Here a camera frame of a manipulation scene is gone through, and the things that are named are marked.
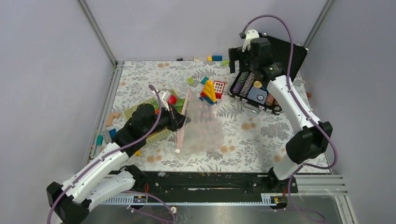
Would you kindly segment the clear pink dotted zip bag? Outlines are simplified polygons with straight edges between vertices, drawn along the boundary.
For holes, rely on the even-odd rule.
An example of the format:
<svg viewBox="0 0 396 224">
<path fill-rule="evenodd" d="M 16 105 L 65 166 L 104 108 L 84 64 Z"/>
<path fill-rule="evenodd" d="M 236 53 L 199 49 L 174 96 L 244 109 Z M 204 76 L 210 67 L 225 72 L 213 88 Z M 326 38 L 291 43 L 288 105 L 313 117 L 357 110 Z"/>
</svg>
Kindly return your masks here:
<svg viewBox="0 0 396 224">
<path fill-rule="evenodd" d="M 186 119 L 177 131 L 176 154 L 215 151 L 223 145 L 222 125 L 214 112 L 215 108 L 188 90 L 181 111 Z"/>
</svg>

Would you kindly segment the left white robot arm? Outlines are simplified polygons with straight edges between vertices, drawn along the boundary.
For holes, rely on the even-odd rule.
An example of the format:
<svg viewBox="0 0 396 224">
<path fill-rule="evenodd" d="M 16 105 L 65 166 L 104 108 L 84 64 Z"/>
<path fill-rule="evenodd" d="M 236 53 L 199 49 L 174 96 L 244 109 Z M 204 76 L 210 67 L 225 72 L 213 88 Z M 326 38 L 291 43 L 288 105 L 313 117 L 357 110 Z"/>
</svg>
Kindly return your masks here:
<svg viewBox="0 0 396 224">
<path fill-rule="evenodd" d="M 105 149 L 82 170 L 63 183 L 52 182 L 47 188 L 51 210 L 65 224 L 80 224 L 90 211 L 123 191 L 141 191 L 146 175 L 135 165 L 128 165 L 108 181 L 103 179 L 146 145 L 151 133 L 176 132 L 191 119 L 174 106 L 155 112 L 151 104 L 141 104 L 131 118 L 116 132 Z"/>
</svg>

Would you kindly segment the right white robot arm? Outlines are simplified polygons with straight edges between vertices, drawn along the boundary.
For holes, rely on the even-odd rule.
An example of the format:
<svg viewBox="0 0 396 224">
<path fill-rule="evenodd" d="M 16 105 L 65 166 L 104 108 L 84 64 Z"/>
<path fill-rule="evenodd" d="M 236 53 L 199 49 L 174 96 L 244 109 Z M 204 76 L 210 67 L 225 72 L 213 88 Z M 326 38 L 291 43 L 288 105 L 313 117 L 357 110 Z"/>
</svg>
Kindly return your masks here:
<svg viewBox="0 0 396 224">
<path fill-rule="evenodd" d="M 280 192 L 286 187 L 286 179 L 307 160 L 326 151 L 332 125 L 312 112 L 292 83 L 299 69 L 293 65 L 292 40 L 282 41 L 254 29 L 242 31 L 240 37 L 243 45 L 228 50 L 229 72 L 235 73 L 238 62 L 238 77 L 246 73 L 246 80 L 258 81 L 275 98 L 293 130 L 293 137 L 286 143 L 286 157 L 269 172 L 269 189 Z"/>
</svg>

